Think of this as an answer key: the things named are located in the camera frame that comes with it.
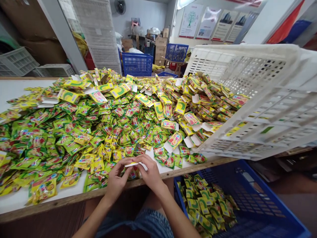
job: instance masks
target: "blue plastic crate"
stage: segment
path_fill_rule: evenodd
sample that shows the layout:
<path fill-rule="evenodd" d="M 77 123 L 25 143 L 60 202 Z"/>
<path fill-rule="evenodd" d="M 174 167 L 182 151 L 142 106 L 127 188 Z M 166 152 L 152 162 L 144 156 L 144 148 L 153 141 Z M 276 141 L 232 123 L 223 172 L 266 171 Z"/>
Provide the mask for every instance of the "blue plastic crate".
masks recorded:
<path fill-rule="evenodd" d="M 154 46 L 145 47 L 144 48 L 144 53 L 148 54 L 148 55 L 151 55 L 151 56 L 154 56 Z"/>
<path fill-rule="evenodd" d="M 310 237 L 307 228 L 294 216 L 283 202 L 244 160 L 219 165 L 196 172 L 207 183 L 216 183 L 225 194 L 230 194 L 238 204 L 235 210 L 238 223 L 213 237 Z M 177 181 L 174 179 L 176 202 L 187 215 Z"/>
<path fill-rule="evenodd" d="M 165 58 L 175 62 L 184 62 L 188 45 L 167 44 Z"/>
<path fill-rule="evenodd" d="M 173 78 L 177 78 L 178 75 L 177 74 L 172 74 L 172 73 L 167 73 L 167 72 L 161 72 L 158 74 L 159 77 L 173 77 Z"/>
<path fill-rule="evenodd" d="M 122 53 L 124 75 L 151 76 L 153 56 L 147 54 Z"/>

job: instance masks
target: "poster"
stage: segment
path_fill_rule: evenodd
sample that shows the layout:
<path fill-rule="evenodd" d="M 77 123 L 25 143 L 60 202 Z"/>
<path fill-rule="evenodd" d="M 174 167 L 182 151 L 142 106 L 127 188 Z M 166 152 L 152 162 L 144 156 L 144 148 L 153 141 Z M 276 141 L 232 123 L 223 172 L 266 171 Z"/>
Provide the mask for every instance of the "poster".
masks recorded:
<path fill-rule="evenodd" d="M 209 40 L 218 21 L 220 12 L 221 9 L 212 9 L 211 7 L 206 7 L 205 13 L 201 19 L 196 39 Z"/>
<path fill-rule="evenodd" d="M 179 37 L 194 38 L 203 7 L 199 4 L 185 7 Z"/>
<path fill-rule="evenodd" d="M 224 41 L 237 15 L 238 15 L 238 12 L 236 11 L 224 10 L 221 15 L 220 21 L 216 27 L 215 33 L 211 39 L 216 41 Z"/>
<path fill-rule="evenodd" d="M 237 36 L 239 35 L 240 31 L 242 30 L 245 21 L 249 17 L 248 13 L 240 13 L 238 16 L 237 21 L 235 22 L 234 26 L 231 29 L 231 32 L 226 39 L 226 42 L 234 42 Z"/>

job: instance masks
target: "plastic bag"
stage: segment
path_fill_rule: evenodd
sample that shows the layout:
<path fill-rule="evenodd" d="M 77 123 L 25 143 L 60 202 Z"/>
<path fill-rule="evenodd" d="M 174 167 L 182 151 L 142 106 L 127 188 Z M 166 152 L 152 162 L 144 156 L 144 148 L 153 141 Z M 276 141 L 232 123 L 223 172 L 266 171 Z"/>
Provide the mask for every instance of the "plastic bag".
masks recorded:
<path fill-rule="evenodd" d="M 161 31 L 157 27 L 151 27 L 147 30 L 148 34 L 159 35 Z"/>
<path fill-rule="evenodd" d="M 134 26 L 134 27 L 132 28 L 132 35 L 145 36 L 143 27 L 141 27 L 141 26 Z"/>
<path fill-rule="evenodd" d="M 116 32 L 116 40 L 117 40 L 117 44 L 121 45 L 122 44 L 122 35 L 118 32 Z"/>
<path fill-rule="evenodd" d="M 135 48 L 130 48 L 130 49 L 129 49 L 129 52 L 130 52 L 130 53 L 136 53 L 136 54 L 144 54 L 142 51 L 137 50 L 137 49 L 135 49 Z"/>

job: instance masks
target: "wooden table edge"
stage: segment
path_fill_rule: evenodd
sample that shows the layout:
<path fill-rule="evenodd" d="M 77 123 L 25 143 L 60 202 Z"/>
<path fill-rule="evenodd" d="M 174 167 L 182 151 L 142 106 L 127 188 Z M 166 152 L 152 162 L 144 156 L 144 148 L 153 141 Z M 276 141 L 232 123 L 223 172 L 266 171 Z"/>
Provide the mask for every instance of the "wooden table edge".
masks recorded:
<path fill-rule="evenodd" d="M 206 169 L 206 168 L 214 167 L 217 165 L 229 163 L 229 162 L 232 162 L 235 160 L 237 160 L 237 159 L 225 157 L 225 158 L 221 158 L 221 159 L 217 159 L 217 160 L 213 160 L 213 161 L 207 161 L 204 164 L 193 165 L 193 166 L 186 167 L 183 169 L 178 169 L 178 170 L 173 170 L 170 172 L 162 173 L 161 177 L 162 177 L 162 179 L 173 178 L 173 177 L 177 177 L 177 176 L 180 176 L 183 174 L 188 174 L 188 173 L 192 173 L 192 172 L 199 171 L 202 169 Z M 138 187 L 141 185 L 145 185 L 145 182 L 143 179 L 129 181 L 126 184 L 125 189 Z M 66 206 L 69 204 L 73 204 L 73 203 L 89 200 L 89 199 L 92 199 L 95 197 L 103 196 L 106 193 L 106 190 L 107 190 L 107 188 L 97 189 L 97 190 L 90 191 L 87 193 L 81 193 L 81 194 L 57 199 L 57 200 L 54 200 L 51 202 L 41 203 L 38 205 L 29 206 L 29 207 L 15 210 L 15 211 L 3 213 L 3 214 L 0 214 L 0 223 L 5 223 L 5 222 L 17 220 L 17 219 L 28 217 L 31 215 L 35 215 L 38 213 L 46 212 L 46 211 L 49 211 L 49 210 L 54 209 L 54 208 L 59 208 L 59 207 Z"/>

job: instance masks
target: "white plastic basket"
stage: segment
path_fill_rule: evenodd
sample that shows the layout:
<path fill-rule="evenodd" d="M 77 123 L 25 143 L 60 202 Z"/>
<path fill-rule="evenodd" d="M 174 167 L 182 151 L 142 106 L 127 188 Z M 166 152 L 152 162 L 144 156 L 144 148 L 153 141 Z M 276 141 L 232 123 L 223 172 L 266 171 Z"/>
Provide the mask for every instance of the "white plastic basket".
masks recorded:
<path fill-rule="evenodd" d="M 96 28 L 81 24 L 82 32 L 88 46 L 109 47 L 117 46 L 116 33 L 114 29 Z"/>
<path fill-rule="evenodd" d="M 121 74 L 109 0 L 71 1 L 95 66 L 111 68 Z"/>
<path fill-rule="evenodd" d="M 316 140 L 316 62 L 317 52 L 296 45 L 196 46 L 185 75 L 209 73 L 252 98 L 194 152 L 260 160 Z"/>
<path fill-rule="evenodd" d="M 32 71 L 39 63 L 30 53 L 21 47 L 0 55 L 0 76 L 24 76 Z"/>
<path fill-rule="evenodd" d="M 75 74 L 69 64 L 46 64 L 35 69 L 41 77 L 70 77 Z"/>
<path fill-rule="evenodd" d="M 95 66 L 98 69 L 110 68 L 121 74 L 121 63 L 118 48 L 88 47 Z"/>

